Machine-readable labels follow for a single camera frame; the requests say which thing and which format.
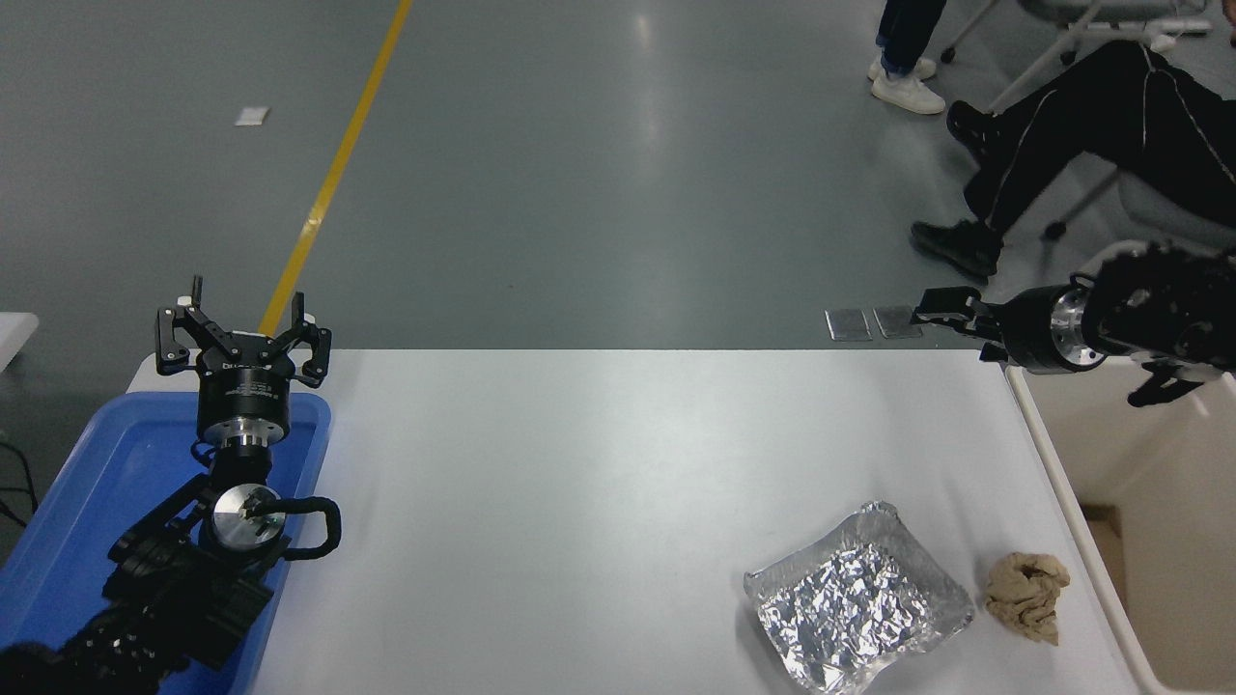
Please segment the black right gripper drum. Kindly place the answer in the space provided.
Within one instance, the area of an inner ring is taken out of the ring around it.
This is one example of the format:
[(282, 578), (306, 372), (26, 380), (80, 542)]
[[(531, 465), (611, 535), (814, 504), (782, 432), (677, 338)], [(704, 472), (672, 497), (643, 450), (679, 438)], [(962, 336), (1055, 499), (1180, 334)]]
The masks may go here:
[(1053, 343), (1051, 317), (1059, 287), (1023, 291), (997, 308), (1002, 350), (1009, 364), (1030, 373), (1060, 373), (1059, 352)]

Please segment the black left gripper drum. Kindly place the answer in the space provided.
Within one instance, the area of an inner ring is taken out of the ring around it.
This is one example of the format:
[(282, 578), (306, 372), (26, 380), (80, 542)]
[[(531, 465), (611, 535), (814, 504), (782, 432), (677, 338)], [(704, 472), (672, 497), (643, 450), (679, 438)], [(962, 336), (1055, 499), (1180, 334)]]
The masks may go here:
[(197, 434), (213, 446), (251, 438), (261, 446), (290, 432), (290, 356), (267, 336), (236, 336), (239, 351), (203, 348)]

